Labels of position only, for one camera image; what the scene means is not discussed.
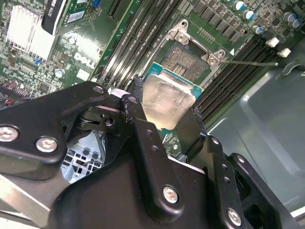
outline silver screw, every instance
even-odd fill
[[[213,142],[214,142],[216,145],[219,144],[219,141],[218,141],[216,138],[212,137],[212,140],[213,140]]]
[[[234,211],[232,208],[229,208],[227,214],[232,223],[234,223],[238,227],[241,226],[242,220],[240,219],[236,211]]]
[[[133,96],[129,96],[128,99],[129,99],[130,102],[133,102],[134,104],[138,103],[137,99],[134,98]]]
[[[11,142],[18,137],[18,130],[11,126],[0,127],[0,142]]]
[[[104,89],[103,89],[102,87],[100,87],[100,86],[95,86],[93,89],[94,89],[97,93],[103,93],[103,92],[104,92]]]
[[[244,163],[244,159],[241,156],[237,155],[237,158],[241,163]]]
[[[176,203],[178,201],[178,194],[177,194],[177,192],[173,188],[171,188],[169,186],[165,186],[164,187],[163,195],[164,195],[165,199],[168,202],[172,203],[172,204],[174,204],[174,203]]]
[[[42,137],[37,140],[36,148],[44,153],[51,153],[57,149],[57,142],[50,137]]]

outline aluminum heatsink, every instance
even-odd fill
[[[23,6],[14,6],[6,39],[14,48],[33,58],[48,60],[55,46],[55,36],[43,30],[41,21],[40,15]]]

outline sticker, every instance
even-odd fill
[[[67,23],[72,22],[72,21],[76,21],[76,20],[82,18],[84,16],[84,14],[85,14],[85,11],[70,14]]]

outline capacitor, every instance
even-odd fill
[[[55,76],[57,78],[62,78],[63,75],[65,75],[65,70],[63,70],[62,68],[59,68],[59,69],[55,70]]]
[[[291,12],[286,12],[283,16],[284,21],[294,22],[296,20],[296,14]]]
[[[243,18],[245,20],[252,20],[254,18],[254,12],[251,11],[251,10],[246,10],[244,13],[243,13]]]
[[[290,22],[288,25],[294,29],[300,27],[300,25],[302,24],[302,21],[300,19],[296,19],[293,22]]]
[[[68,41],[69,41],[70,44],[76,44],[77,40],[76,40],[75,37],[69,37]]]
[[[252,32],[255,34],[261,34],[263,32],[263,28],[255,25],[252,27]]]
[[[242,10],[244,8],[244,2],[243,1],[236,1],[233,4],[234,10]]]

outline motherboard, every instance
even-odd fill
[[[0,85],[25,99],[87,80],[128,90],[158,64],[202,89],[207,124],[290,54],[304,12],[303,0],[4,0]],[[166,134],[168,154],[178,142]]]

